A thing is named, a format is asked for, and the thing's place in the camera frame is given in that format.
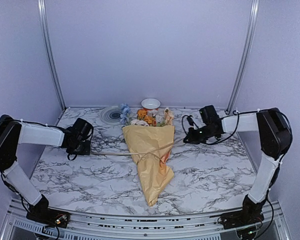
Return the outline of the pink fake flower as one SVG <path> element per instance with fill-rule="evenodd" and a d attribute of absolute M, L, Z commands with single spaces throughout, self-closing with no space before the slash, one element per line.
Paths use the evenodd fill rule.
<path fill-rule="evenodd" d="M 134 119 L 130 122 L 130 125 L 132 126 L 145 126 L 145 127 L 149 127 L 150 125 L 144 121 L 144 120 L 139 120 L 139 119 Z"/>
<path fill-rule="evenodd" d="M 168 107 L 166 107 L 164 109 L 164 124 L 172 126 L 174 118 L 175 117 L 174 117 L 173 112 Z"/>

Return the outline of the orange wrapping paper sheet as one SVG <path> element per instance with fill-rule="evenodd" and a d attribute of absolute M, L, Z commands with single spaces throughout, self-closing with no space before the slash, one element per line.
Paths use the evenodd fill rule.
<path fill-rule="evenodd" d="M 175 127 L 128 125 L 122 131 L 136 164 L 145 200 L 152 207 L 174 177 L 166 162 L 174 145 Z"/>

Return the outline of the orange fake flower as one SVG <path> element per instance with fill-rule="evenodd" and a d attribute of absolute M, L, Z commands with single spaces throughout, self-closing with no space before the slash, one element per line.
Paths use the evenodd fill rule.
<path fill-rule="evenodd" d="M 148 111 L 143 108 L 137 111 L 137 119 L 141 121 L 145 121 L 149 126 L 155 127 L 157 125 L 155 116 L 148 115 Z"/>

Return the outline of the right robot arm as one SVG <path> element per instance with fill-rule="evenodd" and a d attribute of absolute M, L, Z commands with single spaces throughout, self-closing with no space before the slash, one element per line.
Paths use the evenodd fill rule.
<path fill-rule="evenodd" d="M 220 117 L 213 105 L 200 109 L 204 125 L 196 126 L 188 116 L 188 132 L 183 139 L 186 144 L 208 145 L 210 138 L 217 145 L 223 142 L 224 134 L 232 136 L 241 132 L 257 132 L 260 140 L 261 160 L 254 183 L 244 197 L 237 219 L 242 224 L 253 220 L 267 201 L 269 191 L 275 183 L 282 163 L 293 141 L 292 127 L 287 116 L 277 107 L 235 112 L 232 116 Z"/>

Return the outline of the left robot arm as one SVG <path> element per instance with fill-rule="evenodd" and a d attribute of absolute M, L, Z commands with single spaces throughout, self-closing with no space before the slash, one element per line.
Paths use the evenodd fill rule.
<path fill-rule="evenodd" d="M 50 146 L 65 149 L 67 159 L 88 156 L 94 127 L 78 118 L 73 125 L 63 128 L 38 122 L 14 119 L 7 114 L 0 117 L 0 173 L 8 186 L 30 206 L 30 212 L 43 223 L 53 219 L 49 201 L 30 181 L 18 163 L 20 145 Z"/>

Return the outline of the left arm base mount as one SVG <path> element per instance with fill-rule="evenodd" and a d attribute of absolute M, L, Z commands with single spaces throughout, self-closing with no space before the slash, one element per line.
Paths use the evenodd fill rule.
<path fill-rule="evenodd" d="M 70 213 L 51 209 L 46 206 L 31 205 L 28 211 L 26 214 L 28 220 L 64 229 L 68 226 L 70 219 Z"/>

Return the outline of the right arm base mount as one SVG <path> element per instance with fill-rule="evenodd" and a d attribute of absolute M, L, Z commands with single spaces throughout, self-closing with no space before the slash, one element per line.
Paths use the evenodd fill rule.
<path fill-rule="evenodd" d="M 227 230 L 262 222 L 265 219 L 262 214 L 262 208 L 265 203 L 265 200 L 254 203 L 246 196 L 241 210 L 221 214 L 218 223 L 222 224 L 223 228 Z"/>

